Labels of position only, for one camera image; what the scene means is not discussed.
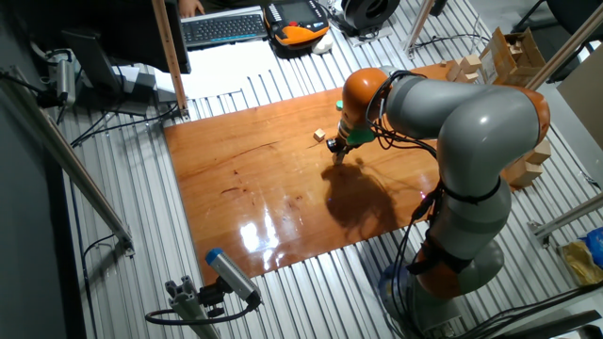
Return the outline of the person right hand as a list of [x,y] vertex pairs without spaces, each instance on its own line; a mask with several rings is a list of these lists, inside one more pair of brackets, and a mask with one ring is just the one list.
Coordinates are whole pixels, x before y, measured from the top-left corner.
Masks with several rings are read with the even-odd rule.
[[181,18],[205,14],[204,6],[200,0],[178,0],[178,7]]

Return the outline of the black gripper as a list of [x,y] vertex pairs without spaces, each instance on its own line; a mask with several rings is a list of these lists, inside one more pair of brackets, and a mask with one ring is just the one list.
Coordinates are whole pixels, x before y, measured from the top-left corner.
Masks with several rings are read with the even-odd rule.
[[344,159],[350,151],[350,145],[347,140],[341,137],[330,138],[326,140],[327,148],[331,153],[339,153],[340,159]]

